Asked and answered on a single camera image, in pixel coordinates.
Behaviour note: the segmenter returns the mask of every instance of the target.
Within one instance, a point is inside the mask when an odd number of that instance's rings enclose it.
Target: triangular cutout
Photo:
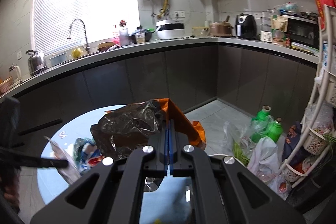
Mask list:
[[[257,209],[269,202],[269,197],[242,173],[238,173],[238,179],[253,209]]]
[[[93,174],[85,182],[79,185],[72,193],[70,193],[66,197],[66,201],[79,209],[84,209],[98,179],[99,174]]]

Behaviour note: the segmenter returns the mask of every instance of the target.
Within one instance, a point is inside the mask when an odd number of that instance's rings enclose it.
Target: rice cooker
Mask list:
[[[175,39],[184,37],[184,23],[181,19],[161,20],[156,23],[159,39]]]

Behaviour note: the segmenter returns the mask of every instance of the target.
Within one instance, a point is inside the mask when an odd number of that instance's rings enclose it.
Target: silver screw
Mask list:
[[[233,163],[235,162],[235,158],[234,158],[234,157],[231,157],[231,156],[226,156],[226,157],[224,158],[224,162],[225,162],[226,164],[233,164]]]
[[[152,153],[154,151],[154,148],[150,145],[146,145],[142,148],[142,151],[149,154],[149,153]]]
[[[184,152],[187,152],[187,153],[189,153],[189,152],[193,152],[194,149],[195,149],[195,148],[194,148],[192,145],[190,145],[190,144],[185,145],[185,146],[183,147]]]
[[[101,161],[104,165],[108,166],[108,165],[112,165],[114,160],[110,157],[106,157],[103,158],[103,160]]]

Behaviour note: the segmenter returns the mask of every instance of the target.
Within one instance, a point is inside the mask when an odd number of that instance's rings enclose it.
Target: light blue table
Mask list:
[[[63,149],[68,149],[77,138],[92,138],[91,125],[98,123],[105,111],[115,110],[123,106],[103,107],[80,115],[65,124],[51,139]],[[52,152],[51,145],[48,143],[43,149],[41,157],[50,158]],[[37,184],[46,204],[69,186],[54,168],[39,168],[37,170]],[[156,191],[144,193],[140,223],[149,224],[156,219],[160,219],[163,223],[185,223],[191,211],[190,202],[186,201],[186,186],[190,184],[190,178],[167,176]]]

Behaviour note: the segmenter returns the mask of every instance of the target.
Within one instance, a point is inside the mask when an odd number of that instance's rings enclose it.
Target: oven door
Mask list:
[[[305,18],[288,17],[287,35],[296,42],[319,50],[320,34],[317,22]]]

